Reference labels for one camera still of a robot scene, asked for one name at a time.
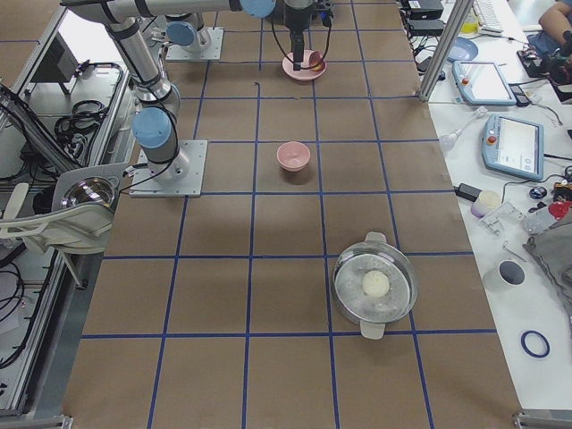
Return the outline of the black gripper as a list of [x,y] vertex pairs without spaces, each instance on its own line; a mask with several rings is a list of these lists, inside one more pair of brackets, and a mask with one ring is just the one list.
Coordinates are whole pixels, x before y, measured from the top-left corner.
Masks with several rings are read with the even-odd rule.
[[284,25],[290,30],[293,71],[299,72],[304,61],[304,35],[311,24],[312,0],[285,0]]

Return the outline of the person forearm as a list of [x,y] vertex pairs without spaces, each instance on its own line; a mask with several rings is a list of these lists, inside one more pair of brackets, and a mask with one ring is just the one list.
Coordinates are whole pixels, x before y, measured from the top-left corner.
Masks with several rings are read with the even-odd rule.
[[564,46],[567,40],[564,33],[571,31],[571,2],[556,1],[539,19],[542,31],[555,40],[559,46]]

